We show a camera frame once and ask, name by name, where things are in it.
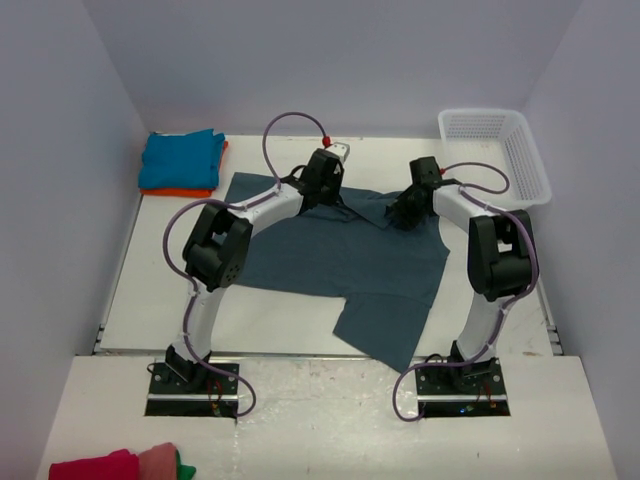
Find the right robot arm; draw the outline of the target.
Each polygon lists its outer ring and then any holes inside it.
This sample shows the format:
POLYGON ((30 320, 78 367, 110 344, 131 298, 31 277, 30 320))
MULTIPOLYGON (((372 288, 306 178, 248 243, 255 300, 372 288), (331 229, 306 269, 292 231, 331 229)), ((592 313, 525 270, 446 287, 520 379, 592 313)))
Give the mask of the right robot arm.
POLYGON ((424 362, 403 372, 398 391, 409 372, 432 367, 445 370, 448 385, 467 393, 482 373, 498 362, 496 345, 507 316, 516 302, 535 289, 539 263, 528 213, 508 211, 469 193, 491 190, 444 177, 433 156, 409 163, 411 184, 387 207, 392 225, 410 231, 431 217, 448 219, 467 234, 466 268, 474 291, 464 328, 452 344, 449 357, 424 362))

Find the grey-blue t-shirt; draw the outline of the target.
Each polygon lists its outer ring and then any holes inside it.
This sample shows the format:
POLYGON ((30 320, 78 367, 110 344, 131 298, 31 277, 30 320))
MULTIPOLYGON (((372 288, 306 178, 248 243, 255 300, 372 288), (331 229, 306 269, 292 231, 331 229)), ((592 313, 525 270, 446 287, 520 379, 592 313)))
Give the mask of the grey-blue t-shirt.
POLYGON ((339 339, 388 367, 409 366, 449 250, 436 218, 404 231, 386 217, 396 193, 344 187, 342 202, 278 222, 250 242, 239 284, 341 297, 339 339))

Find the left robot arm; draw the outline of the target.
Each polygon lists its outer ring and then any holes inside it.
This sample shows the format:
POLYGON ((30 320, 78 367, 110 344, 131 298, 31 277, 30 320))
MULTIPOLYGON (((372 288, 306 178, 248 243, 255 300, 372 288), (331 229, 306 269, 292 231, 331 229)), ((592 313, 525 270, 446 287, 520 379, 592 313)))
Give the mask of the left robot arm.
POLYGON ((180 214, 203 209, 183 248, 180 269, 168 252, 172 218, 163 234, 163 255, 169 267, 190 283, 180 337, 167 349, 165 363, 183 391, 195 393, 208 379, 205 362, 211 354, 215 316, 229 286, 243 271, 251 239, 276 223, 318 205, 337 202, 350 147, 333 143, 313 152, 299 176, 280 179, 268 190, 237 203, 215 199, 193 202, 180 214))

